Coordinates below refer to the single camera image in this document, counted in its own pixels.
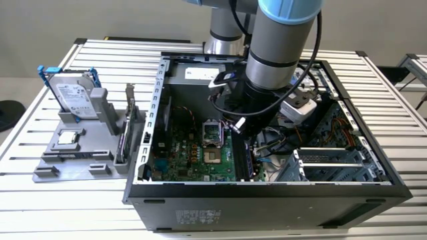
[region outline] white wall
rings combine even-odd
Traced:
[[[383,65],[427,53],[426,9],[427,0],[326,0],[322,49],[364,50]],[[33,77],[37,65],[60,62],[76,38],[200,43],[210,18],[208,7],[183,0],[0,0],[0,76]]]

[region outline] wire bundle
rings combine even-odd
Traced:
[[[334,118],[332,119],[332,122],[331,122],[331,131],[328,132],[328,137],[327,139],[324,140],[324,144],[331,140],[332,136],[334,136],[334,133],[335,133],[335,123],[339,124],[339,128],[340,128],[340,131],[342,131],[342,134],[344,135],[346,139],[347,139],[347,143],[351,147],[356,146],[356,143],[355,143],[355,140],[354,138],[351,137],[351,134],[348,132],[348,129],[343,128],[343,125],[348,125],[348,122],[346,119],[343,118]]]
[[[194,115],[194,112],[184,106],[176,106],[172,108],[174,110],[175,109],[184,109],[188,113],[190,113],[190,116],[192,118],[192,124],[194,124],[194,128],[196,128],[196,119],[195,119],[195,115]]]

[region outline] blue drive bracket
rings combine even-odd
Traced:
[[[60,100],[59,100],[59,97],[56,96],[56,94],[55,94],[55,92],[53,92],[53,89],[52,89],[52,86],[51,86],[51,84],[49,84],[49,81],[48,81],[48,79],[47,79],[47,74],[51,74],[51,73],[60,73],[61,71],[63,71],[63,69],[60,68],[60,67],[48,67],[47,68],[47,71],[44,71],[44,69],[45,69],[45,66],[43,66],[43,65],[40,65],[39,67],[37,67],[37,74],[39,74],[39,76],[40,76],[40,78],[41,78],[41,80],[43,80],[43,83],[44,83],[44,85],[48,87],[48,89],[51,89],[51,92],[52,92],[52,94],[53,94],[53,96],[55,96],[55,99],[56,99],[56,101],[57,101],[57,104],[59,104],[59,106],[60,106],[60,111],[61,112],[65,112],[65,109],[64,109],[64,107],[63,107],[63,105],[61,105],[61,102],[60,102]]]
[[[95,87],[101,88],[101,82],[100,82],[100,78],[99,78],[99,72],[96,71],[96,69],[95,69],[93,67],[91,67],[91,69],[88,70],[88,72],[92,74]]]

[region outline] metal rack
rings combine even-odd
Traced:
[[[202,44],[87,40],[68,51],[60,67],[96,67],[108,101],[127,105],[126,86],[148,110],[160,51],[203,51]],[[302,57],[310,58],[306,50]],[[32,172],[59,123],[59,104],[44,87],[0,146],[0,233],[11,238],[427,238],[427,123],[372,64],[354,51],[320,51],[414,198],[350,230],[162,233],[146,230],[131,205],[123,205],[126,179],[33,183]]]

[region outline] green circuit board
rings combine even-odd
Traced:
[[[172,128],[171,153],[162,181],[236,181],[232,135],[228,128],[223,130],[223,138],[222,148],[203,148],[202,133],[199,135]]]

